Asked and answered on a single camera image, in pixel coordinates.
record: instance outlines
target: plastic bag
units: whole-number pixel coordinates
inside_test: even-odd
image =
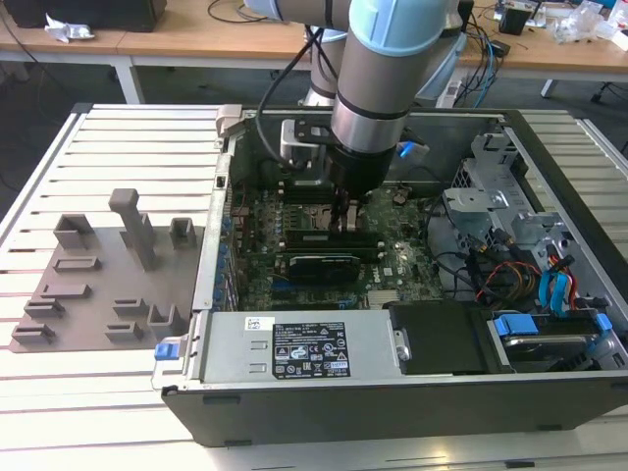
[[[48,15],[46,15],[46,20],[48,20],[48,26],[44,27],[46,32],[66,44],[70,42],[70,39],[93,39],[95,37],[88,25],[71,25],[58,22]]]
[[[566,19],[556,22],[553,37],[559,44],[595,38],[595,29],[603,21],[600,4],[583,1]]]
[[[628,28],[628,0],[617,0],[608,16],[608,23],[617,29]]]

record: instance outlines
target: gray floor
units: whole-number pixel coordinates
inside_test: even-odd
[[[117,83],[103,66],[50,65],[52,74],[74,100],[124,103]],[[271,82],[269,71],[142,68],[140,81],[148,103],[257,103]],[[292,73],[281,85],[273,103],[294,104],[308,88],[308,74]],[[562,109],[577,118],[589,118],[618,148],[628,139],[626,98],[606,92],[599,104],[590,101],[600,83],[563,81],[552,99],[541,97],[541,80],[499,79],[483,108]],[[0,87],[0,219],[54,138],[59,124],[72,109],[72,100],[33,66],[30,80],[9,81]]]

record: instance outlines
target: motherboard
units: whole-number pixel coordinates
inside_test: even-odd
[[[238,310],[381,309],[443,297],[411,189],[385,185],[352,202],[339,234],[330,232],[327,195],[302,196],[235,193]]]

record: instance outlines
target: aluminum extrusion table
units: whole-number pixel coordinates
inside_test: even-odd
[[[178,215],[204,225],[216,110],[97,105],[70,116],[0,225],[0,345],[9,343],[48,263],[62,212],[85,212],[94,227],[120,226],[107,200],[125,186],[138,190],[153,225]],[[565,113],[525,116],[627,254],[628,183],[616,150],[593,125]],[[0,349],[2,469],[503,469],[512,460],[555,470],[628,466],[626,407],[569,432],[207,449],[152,390],[153,364],[152,350]]]

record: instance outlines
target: power supply label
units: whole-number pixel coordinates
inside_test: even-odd
[[[275,324],[273,376],[278,380],[351,376],[344,322]]]

